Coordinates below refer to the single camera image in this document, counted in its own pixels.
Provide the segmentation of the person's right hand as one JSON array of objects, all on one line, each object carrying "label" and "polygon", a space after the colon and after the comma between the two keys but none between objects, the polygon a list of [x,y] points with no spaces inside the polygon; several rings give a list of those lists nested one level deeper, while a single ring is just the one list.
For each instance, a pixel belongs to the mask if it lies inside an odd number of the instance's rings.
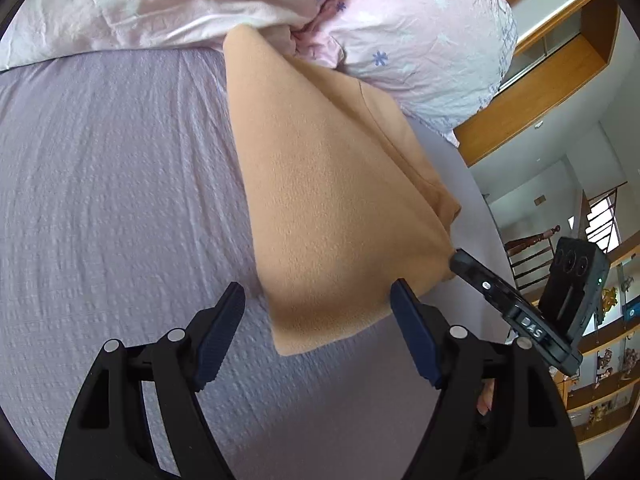
[{"label": "person's right hand", "polygon": [[477,400],[477,411],[482,415],[487,415],[492,410],[492,400],[494,400],[495,381],[486,379],[483,382],[483,390]]}]

